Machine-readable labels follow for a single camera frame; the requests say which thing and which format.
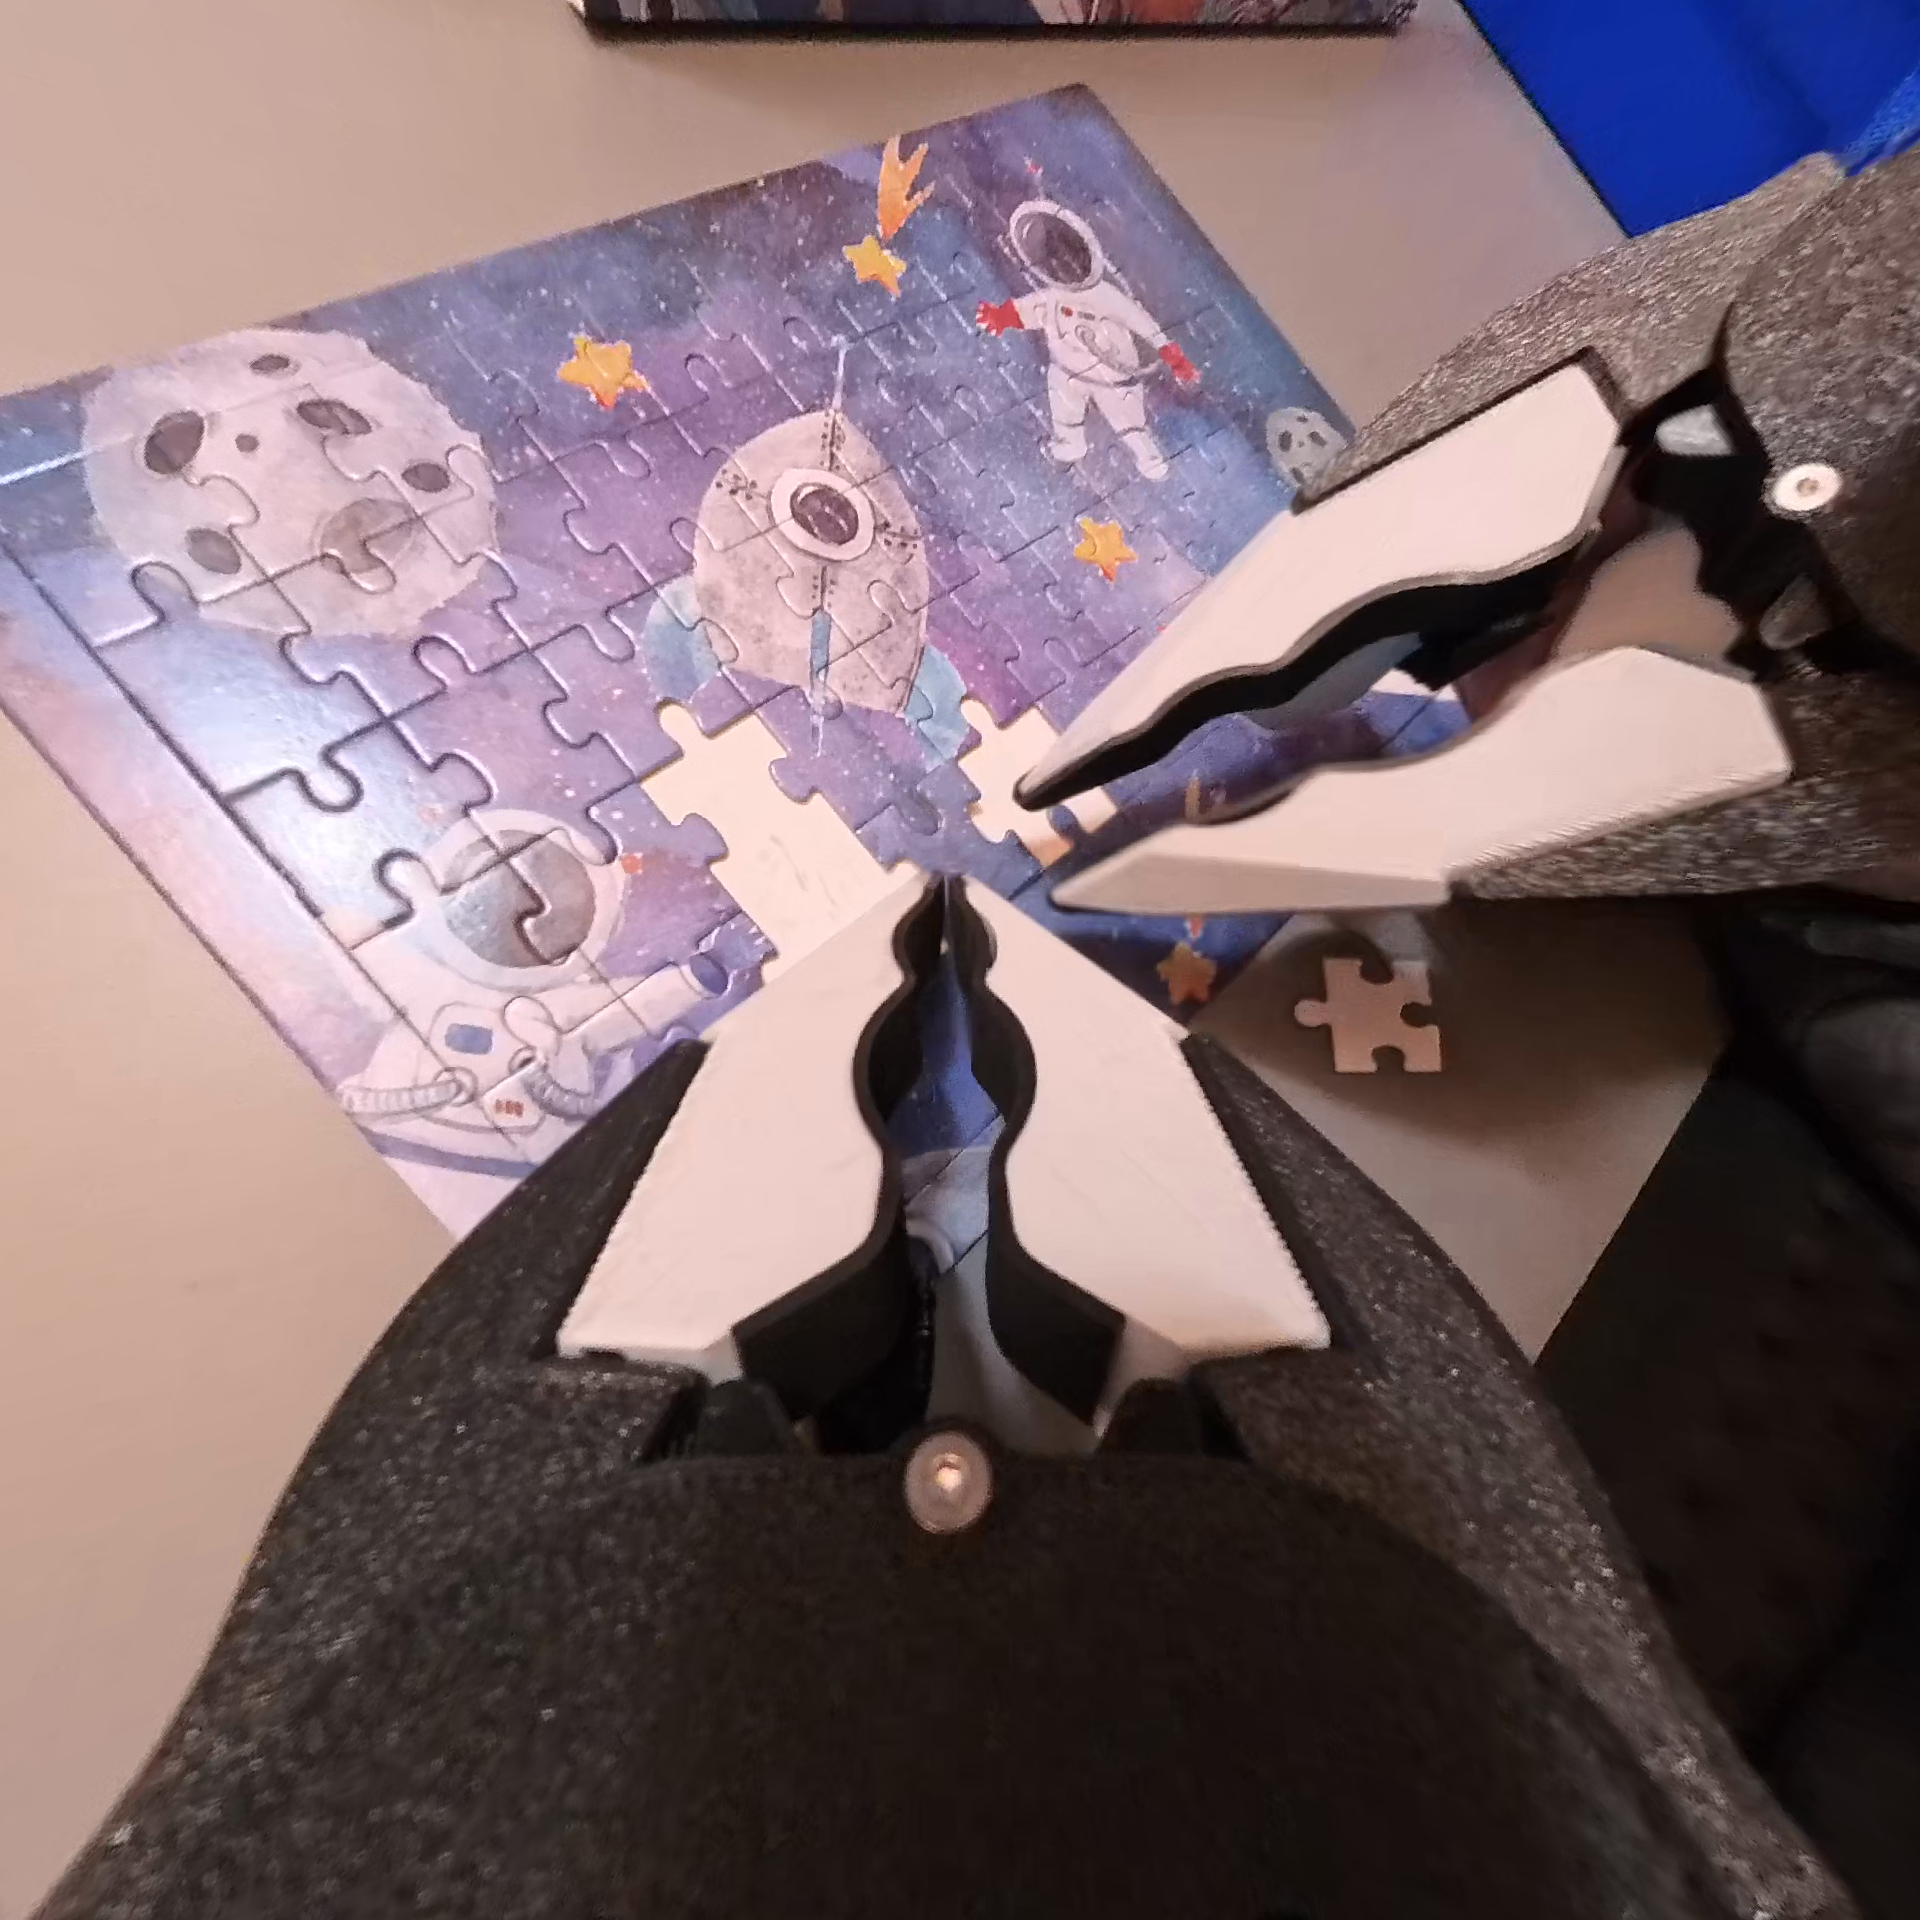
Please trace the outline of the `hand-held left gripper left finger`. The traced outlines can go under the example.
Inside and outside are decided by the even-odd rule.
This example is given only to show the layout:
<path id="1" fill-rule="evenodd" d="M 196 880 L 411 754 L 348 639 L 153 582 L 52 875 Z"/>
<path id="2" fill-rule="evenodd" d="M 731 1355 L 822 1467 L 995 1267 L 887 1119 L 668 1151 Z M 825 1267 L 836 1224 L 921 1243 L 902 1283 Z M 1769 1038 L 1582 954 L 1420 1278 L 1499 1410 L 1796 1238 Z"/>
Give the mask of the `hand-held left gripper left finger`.
<path id="1" fill-rule="evenodd" d="M 865 1385 L 921 1322 L 892 1120 L 924 1071 L 946 887 L 878 901 L 689 1047 L 691 1080 L 558 1355 Z"/>

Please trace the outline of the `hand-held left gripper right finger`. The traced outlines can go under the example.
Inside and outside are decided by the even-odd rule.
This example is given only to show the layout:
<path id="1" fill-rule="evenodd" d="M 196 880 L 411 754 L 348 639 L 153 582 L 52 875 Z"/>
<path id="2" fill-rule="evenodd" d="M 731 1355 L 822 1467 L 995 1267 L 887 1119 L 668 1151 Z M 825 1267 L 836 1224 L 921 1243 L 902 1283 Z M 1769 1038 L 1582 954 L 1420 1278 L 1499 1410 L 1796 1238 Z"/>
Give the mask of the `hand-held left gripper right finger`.
<path id="1" fill-rule="evenodd" d="M 1110 1419 L 1146 1378 L 1328 1349 L 1186 1034 L 971 880 L 953 882 L 953 970 L 1000 1117 L 984 1297 L 1019 1378 Z"/>

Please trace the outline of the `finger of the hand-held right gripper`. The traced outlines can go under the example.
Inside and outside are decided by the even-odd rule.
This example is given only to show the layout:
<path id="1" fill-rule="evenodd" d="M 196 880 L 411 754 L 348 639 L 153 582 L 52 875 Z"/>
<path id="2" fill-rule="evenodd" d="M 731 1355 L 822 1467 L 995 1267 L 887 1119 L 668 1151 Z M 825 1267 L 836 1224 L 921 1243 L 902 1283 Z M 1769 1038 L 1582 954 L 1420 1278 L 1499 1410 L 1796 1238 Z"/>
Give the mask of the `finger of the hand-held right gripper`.
<path id="1" fill-rule="evenodd" d="M 1137 775 L 1226 715 L 1355 702 L 1435 633 L 1535 610 L 1590 542 L 1623 462 L 1585 366 L 1273 520 L 1019 778 L 1042 809 Z"/>
<path id="2" fill-rule="evenodd" d="M 1616 648 L 1548 667 L 1435 753 L 1314 768 L 1266 807 L 1152 832 L 1051 898 L 1135 917 L 1441 906 L 1480 871 L 1744 801 L 1790 770 L 1753 682 Z"/>

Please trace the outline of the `blue plastic bin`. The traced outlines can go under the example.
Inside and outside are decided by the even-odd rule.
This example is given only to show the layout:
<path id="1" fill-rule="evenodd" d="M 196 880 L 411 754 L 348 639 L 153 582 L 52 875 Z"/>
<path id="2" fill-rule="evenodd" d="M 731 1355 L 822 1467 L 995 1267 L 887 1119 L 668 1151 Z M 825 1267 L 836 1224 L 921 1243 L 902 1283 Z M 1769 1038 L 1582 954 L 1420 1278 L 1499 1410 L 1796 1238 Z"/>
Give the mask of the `blue plastic bin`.
<path id="1" fill-rule="evenodd" d="M 1626 234 L 1915 142 L 1915 2 L 1468 2 Z"/>

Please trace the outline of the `space jigsaw puzzle board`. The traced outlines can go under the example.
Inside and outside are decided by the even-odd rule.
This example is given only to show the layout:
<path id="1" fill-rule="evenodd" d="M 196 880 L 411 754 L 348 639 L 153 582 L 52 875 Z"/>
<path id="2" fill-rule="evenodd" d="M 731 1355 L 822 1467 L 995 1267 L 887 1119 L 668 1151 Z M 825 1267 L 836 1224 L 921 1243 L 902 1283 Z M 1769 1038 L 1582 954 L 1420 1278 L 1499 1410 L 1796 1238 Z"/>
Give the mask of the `space jigsaw puzzle board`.
<path id="1" fill-rule="evenodd" d="M 1458 733 L 1016 801 L 1343 442 L 1060 88 L 6 399 L 6 712 L 462 1234 L 910 871 Z"/>

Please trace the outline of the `grey desk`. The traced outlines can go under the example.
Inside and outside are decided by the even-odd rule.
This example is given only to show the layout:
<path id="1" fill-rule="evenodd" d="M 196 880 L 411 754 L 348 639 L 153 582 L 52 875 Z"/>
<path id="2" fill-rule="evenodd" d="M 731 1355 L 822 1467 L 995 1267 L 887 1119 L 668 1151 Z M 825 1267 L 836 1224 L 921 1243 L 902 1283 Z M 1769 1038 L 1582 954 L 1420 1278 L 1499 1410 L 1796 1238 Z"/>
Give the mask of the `grey desk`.
<path id="1" fill-rule="evenodd" d="M 1338 408 L 1614 237 L 1460 5 L 1383 39 L 599 42 L 6 5 L 6 391 L 1091 86 Z M 147 1759 L 449 1234 L 6 730 L 6 1917 Z"/>

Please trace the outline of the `printed jigsaw puzzle box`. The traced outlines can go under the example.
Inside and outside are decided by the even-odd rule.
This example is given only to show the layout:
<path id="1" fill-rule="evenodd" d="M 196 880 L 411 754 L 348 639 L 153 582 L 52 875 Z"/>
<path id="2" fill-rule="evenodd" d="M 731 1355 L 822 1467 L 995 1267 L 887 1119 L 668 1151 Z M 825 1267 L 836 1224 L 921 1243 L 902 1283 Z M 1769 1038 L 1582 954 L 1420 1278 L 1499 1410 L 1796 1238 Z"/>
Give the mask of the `printed jigsaw puzzle box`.
<path id="1" fill-rule="evenodd" d="M 1416 2 L 567 2 L 604 37 L 1175 39 L 1392 35 Z"/>

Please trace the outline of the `white-backed jigsaw puzzle piece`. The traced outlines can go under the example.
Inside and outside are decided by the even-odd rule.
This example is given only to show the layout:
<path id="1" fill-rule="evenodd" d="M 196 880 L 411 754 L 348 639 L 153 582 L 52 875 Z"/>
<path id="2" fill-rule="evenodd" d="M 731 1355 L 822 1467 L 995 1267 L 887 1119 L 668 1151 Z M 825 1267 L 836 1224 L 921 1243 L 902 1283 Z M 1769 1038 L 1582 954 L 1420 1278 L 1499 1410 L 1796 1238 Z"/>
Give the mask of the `white-backed jigsaw puzzle piece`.
<path id="1" fill-rule="evenodd" d="M 1400 1055 L 1404 1072 L 1446 1071 L 1439 1025 L 1409 1021 L 1409 1010 L 1433 1009 L 1426 963 L 1388 963 L 1383 976 L 1371 976 L 1354 955 L 1328 955 L 1322 979 L 1324 991 L 1298 999 L 1292 1016 L 1298 1027 L 1328 1034 L 1335 1072 L 1377 1072 L 1383 1051 Z"/>

